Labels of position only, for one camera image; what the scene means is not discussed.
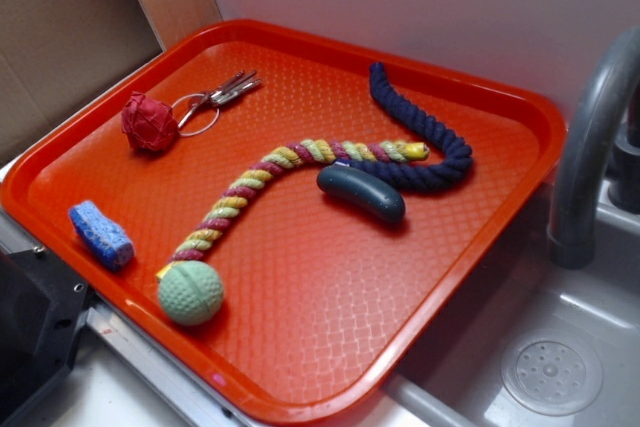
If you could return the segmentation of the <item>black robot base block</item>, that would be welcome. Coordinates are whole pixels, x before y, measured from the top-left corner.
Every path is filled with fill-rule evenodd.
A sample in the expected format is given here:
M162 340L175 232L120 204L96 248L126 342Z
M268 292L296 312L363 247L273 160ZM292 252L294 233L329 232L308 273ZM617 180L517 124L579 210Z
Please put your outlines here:
M93 297L43 246L1 255L1 424L14 426L72 372Z

